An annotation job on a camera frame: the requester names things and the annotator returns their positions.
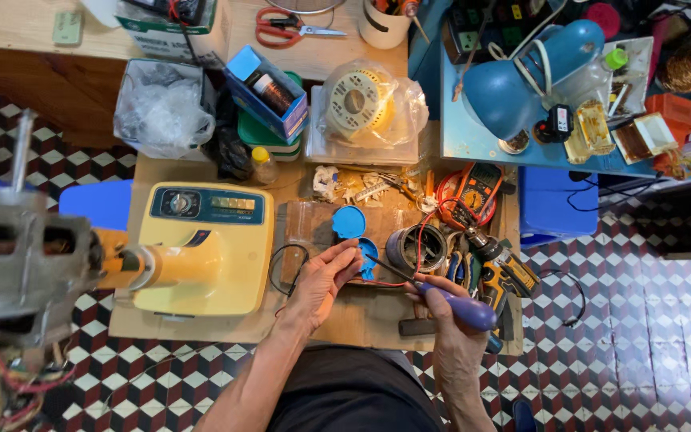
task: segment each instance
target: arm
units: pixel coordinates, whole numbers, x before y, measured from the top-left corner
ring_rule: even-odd
[[[460,297],[468,294],[463,287],[440,276],[415,274],[415,279],[427,281]],[[405,284],[405,289],[410,298],[421,301],[415,287]],[[436,317],[434,378],[441,386],[452,423],[457,430],[494,432],[492,419],[481,402],[478,376],[489,333],[479,333],[456,322],[449,303],[437,290],[429,290],[425,302]]]
[[[358,240],[344,241],[310,260],[300,271],[297,288],[274,327],[195,430],[242,432],[268,427],[276,402],[308,339],[327,317],[338,290],[361,267]]]

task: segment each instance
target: blue desk lamp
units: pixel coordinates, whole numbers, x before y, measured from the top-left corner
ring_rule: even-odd
[[[604,33],[595,22],[581,19],[552,32],[542,45],[550,64],[551,81],[559,82],[601,53]],[[468,102],[485,127],[500,139],[508,141],[544,117],[542,95],[527,78],[531,75],[540,86],[545,83],[544,57],[540,51],[533,46],[512,60],[478,64],[463,76]]]

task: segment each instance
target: yellow appliance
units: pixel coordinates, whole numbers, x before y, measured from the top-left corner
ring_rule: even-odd
[[[242,315],[260,307],[274,236],[274,198],[233,184],[154,186],[133,247],[144,270],[136,308],[175,315]]]

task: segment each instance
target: hand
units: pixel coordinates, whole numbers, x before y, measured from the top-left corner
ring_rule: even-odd
[[[416,273],[415,280],[434,284],[459,297],[468,297],[467,290],[441,276]],[[415,286],[405,283],[404,288],[409,298],[422,301]],[[480,333],[457,320],[452,315],[449,303],[437,289],[428,290],[425,302],[436,318],[434,378],[441,385],[442,391],[450,397],[475,394],[478,398],[479,365],[487,347],[489,333]]]
[[[332,246],[309,260],[300,276],[284,314],[304,320],[311,335],[330,316],[340,288],[353,279],[364,258],[355,238]]]

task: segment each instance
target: cordless drill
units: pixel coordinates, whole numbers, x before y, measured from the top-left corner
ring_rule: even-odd
[[[509,292],[520,298],[531,298],[540,278],[499,241],[479,231],[475,225],[465,230],[477,254],[485,261],[481,271],[484,292],[481,299],[500,316]]]

